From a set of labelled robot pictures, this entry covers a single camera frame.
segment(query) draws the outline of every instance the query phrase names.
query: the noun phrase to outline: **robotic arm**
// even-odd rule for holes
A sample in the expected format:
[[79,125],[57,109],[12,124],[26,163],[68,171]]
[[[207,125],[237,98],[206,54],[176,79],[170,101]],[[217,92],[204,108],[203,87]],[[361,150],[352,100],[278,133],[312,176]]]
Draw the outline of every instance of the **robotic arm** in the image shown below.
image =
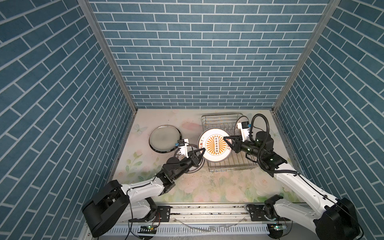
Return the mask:
[[99,237],[117,221],[141,218],[151,221],[157,212],[157,205],[151,199],[169,192],[175,180],[194,166],[198,167],[205,148],[186,152],[188,140],[179,141],[182,152],[189,157],[179,161],[171,157],[153,178],[135,184],[119,184],[117,180],[107,183],[82,207],[85,220],[93,237]]
[[[257,116],[265,120],[267,128],[266,132],[256,133],[253,140],[250,135]],[[224,137],[224,141],[232,150],[236,153],[245,152],[247,159],[253,162],[248,155],[257,157],[257,163],[262,170],[287,185],[311,207],[304,208],[275,195],[265,201],[264,211],[267,218],[291,219],[316,233],[320,240],[352,240],[360,234],[356,210],[351,201],[346,198],[337,199],[325,192],[300,175],[273,151],[273,139],[269,135],[269,124],[264,115],[256,114],[251,124],[241,122],[238,123],[238,128],[241,130],[241,136]]]

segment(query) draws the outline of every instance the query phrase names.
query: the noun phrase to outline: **brick wall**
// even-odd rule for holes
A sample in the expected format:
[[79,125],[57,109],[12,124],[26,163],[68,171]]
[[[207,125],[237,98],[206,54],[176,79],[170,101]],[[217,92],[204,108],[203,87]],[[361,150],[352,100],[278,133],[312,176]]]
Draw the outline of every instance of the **brick wall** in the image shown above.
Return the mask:
[[139,108],[269,109],[328,0],[90,2]]
[[0,11],[0,239],[76,239],[132,112],[76,0]]
[[384,1],[342,0],[278,115],[305,174],[384,239]]

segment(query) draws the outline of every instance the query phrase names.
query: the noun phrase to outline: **rack wire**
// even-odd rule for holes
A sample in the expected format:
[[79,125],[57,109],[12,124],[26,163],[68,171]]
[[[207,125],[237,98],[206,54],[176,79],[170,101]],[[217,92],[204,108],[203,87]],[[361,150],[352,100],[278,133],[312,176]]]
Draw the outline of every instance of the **rack wire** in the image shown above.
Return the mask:
[[[237,119],[243,116],[242,113],[218,113],[212,115],[201,116],[201,124],[203,131],[218,127],[226,130],[230,135],[235,134],[235,125]],[[232,153],[227,159],[221,162],[209,162],[207,161],[208,169],[210,172],[226,172],[233,170],[252,169],[257,167],[257,164],[249,161],[245,158],[245,153]]]

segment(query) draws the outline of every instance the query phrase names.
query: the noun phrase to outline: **plate in dish rack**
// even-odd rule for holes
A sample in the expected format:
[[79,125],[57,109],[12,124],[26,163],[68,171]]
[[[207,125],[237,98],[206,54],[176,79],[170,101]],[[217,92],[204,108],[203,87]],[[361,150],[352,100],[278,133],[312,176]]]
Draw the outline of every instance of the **plate in dish rack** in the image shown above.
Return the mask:
[[232,149],[223,139],[223,137],[228,136],[229,133],[221,128],[214,127],[204,131],[198,141],[199,148],[205,148],[203,157],[210,162],[225,160],[232,152]]

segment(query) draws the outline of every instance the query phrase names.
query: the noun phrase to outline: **metal wire rack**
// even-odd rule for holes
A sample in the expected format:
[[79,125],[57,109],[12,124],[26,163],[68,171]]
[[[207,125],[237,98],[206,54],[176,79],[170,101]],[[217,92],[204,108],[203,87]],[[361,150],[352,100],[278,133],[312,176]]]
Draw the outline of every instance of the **metal wire rack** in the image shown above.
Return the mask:
[[[201,116],[201,124],[203,131],[212,127],[219,127],[226,130],[230,135],[235,134],[235,125],[237,119],[243,116],[242,113],[218,113],[212,115]],[[209,162],[207,161],[208,169],[210,172],[226,172],[233,170],[252,169],[258,165],[245,158],[245,153],[232,153],[227,159],[221,162]]]

